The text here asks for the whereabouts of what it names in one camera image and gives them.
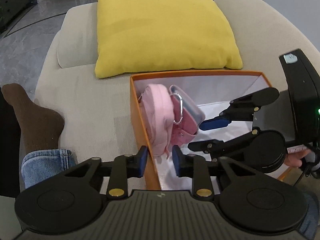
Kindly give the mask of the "right hand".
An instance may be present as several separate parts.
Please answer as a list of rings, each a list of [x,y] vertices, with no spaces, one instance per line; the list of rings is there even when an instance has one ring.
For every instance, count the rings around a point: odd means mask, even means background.
[[[310,152],[310,149],[306,149],[300,152],[288,153],[285,157],[284,164],[289,167],[299,168],[302,165],[302,159]]]

